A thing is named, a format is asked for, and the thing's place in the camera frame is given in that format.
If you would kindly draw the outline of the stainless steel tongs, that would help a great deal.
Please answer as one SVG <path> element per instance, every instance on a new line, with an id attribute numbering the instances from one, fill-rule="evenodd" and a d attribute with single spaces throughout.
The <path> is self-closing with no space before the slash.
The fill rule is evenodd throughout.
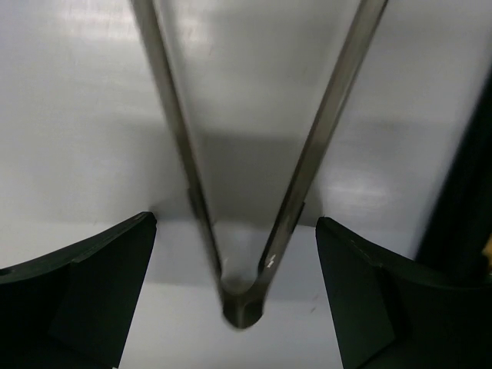
<path id="1" fill-rule="evenodd" d="M 257 277 L 242 292 L 227 288 L 222 281 L 224 263 L 214 234 L 211 210 L 155 3 L 133 1 L 131 7 L 151 67 L 161 109 L 183 165 L 188 184 L 188 199 L 204 241 L 205 254 L 214 277 L 223 317 L 235 329 L 248 329 L 263 316 L 268 289 L 304 209 L 305 198 L 331 143 L 387 2 L 359 3 L 259 259 Z"/>

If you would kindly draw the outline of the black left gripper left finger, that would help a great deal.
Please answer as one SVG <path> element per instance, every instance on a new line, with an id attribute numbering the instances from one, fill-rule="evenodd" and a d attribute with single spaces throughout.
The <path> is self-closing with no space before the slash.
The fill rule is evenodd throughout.
<path id="1" fill-rule="evenodd" d="M 117 368 L 155 242 L 141 212 L 1 270 L 3 368 Z"/>

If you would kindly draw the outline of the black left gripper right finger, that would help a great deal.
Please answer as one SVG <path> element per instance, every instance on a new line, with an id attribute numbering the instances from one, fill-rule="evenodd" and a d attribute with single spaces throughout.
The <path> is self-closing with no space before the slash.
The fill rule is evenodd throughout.
<path id="1" fill-rule="evenodd" d="M 490 284 L 454 284 L 331 218 L 315 237 L 343 367 L 491 366 Z"/>

